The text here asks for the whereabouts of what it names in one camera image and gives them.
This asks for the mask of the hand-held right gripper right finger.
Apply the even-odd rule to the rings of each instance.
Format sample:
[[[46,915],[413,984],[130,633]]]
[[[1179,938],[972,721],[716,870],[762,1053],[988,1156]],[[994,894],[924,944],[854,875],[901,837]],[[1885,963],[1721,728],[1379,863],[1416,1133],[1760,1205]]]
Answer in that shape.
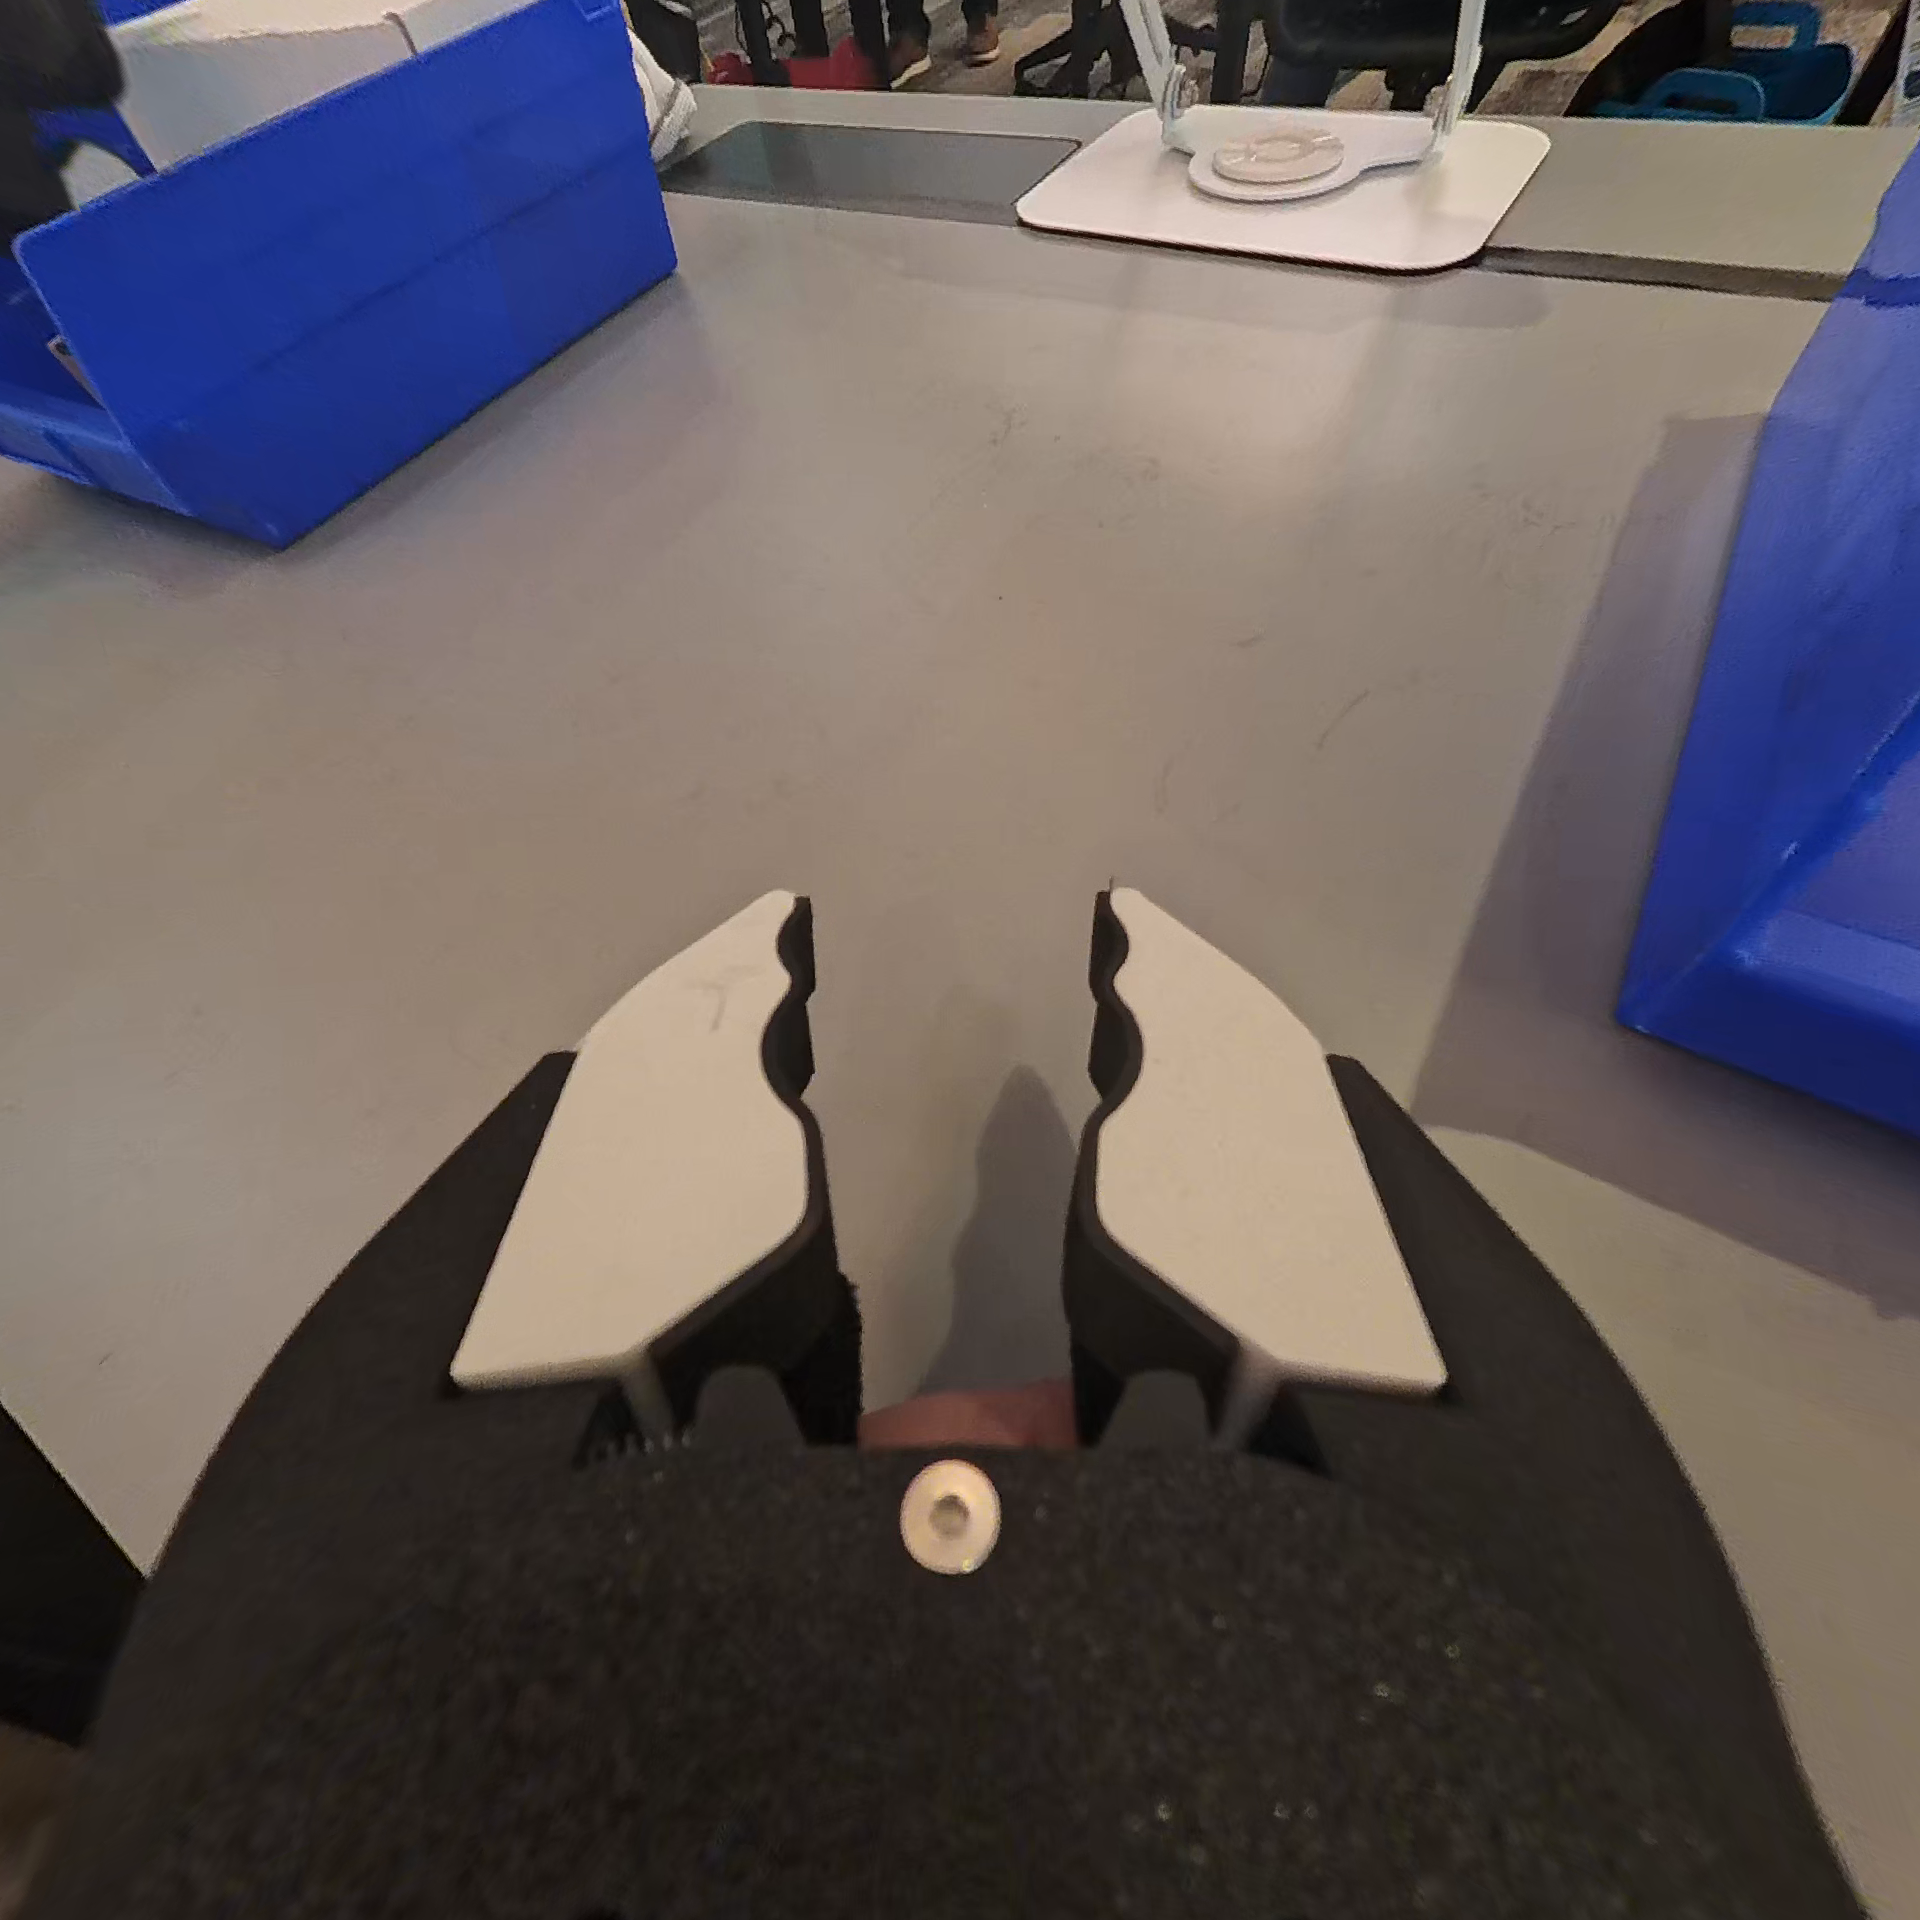
[[[1079,1439],[1153,1375],[1219,1446],[1300,1390],[1438,1401],[1440,1343],[1308,1026],[1129,884],[1094,901],[1090,1003],[1062,1262]]]

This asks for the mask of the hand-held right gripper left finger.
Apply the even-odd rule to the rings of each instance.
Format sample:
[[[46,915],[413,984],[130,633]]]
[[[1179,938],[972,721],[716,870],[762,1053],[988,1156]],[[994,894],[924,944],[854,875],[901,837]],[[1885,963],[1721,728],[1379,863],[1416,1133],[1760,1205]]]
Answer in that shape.
[[[765,891],[581,1039],[452,1381],[611,1381],[660,1442],[707,1378],[762,1367],[814,1442],[851,1442],[858,1309],[814,1077],[814,908]]]

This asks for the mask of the blue plastic bin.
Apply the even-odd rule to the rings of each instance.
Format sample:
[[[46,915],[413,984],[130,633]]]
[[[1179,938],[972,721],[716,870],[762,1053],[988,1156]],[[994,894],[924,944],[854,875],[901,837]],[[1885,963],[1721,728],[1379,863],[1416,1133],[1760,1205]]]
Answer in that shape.
[[[1615,1018],[1916,1133],[1916,153],[1765,412]]]
[[[527,3],[22,231],[2,465],[288,548],[675,272],[620,3]]]

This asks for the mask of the white stand base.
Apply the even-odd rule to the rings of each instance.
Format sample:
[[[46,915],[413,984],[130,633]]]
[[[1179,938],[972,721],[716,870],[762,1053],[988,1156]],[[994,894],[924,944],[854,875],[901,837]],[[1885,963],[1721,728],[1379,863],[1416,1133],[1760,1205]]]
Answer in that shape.
[[[1367,157],[1388,124],[1408,128],[1415,159],[1354,173],[1345,157],[1314,193],[1253,200],[1215,173],[1207,157],[1162,142],[1153,110],[1134,110],[1062,159],[1016,203],[1021,230],[1176,252],[1224,252],[1362,273],[1435,273],[1472,260],[1547,159],[1547,132],[1465,118],[1451,142],[1424,150],[1415,116],[1308,110]]]

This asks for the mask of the red object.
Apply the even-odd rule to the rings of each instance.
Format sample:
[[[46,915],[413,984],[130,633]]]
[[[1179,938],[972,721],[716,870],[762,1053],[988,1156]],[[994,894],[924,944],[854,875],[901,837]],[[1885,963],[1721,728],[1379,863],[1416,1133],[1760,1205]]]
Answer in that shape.
[[[767,75],[756,75],[741,52],[707,58],[707,86],[770,86],[804,93],[886,93],[886,55],[871,58],[851,35],[840,40],[826,55],[773,58]]]

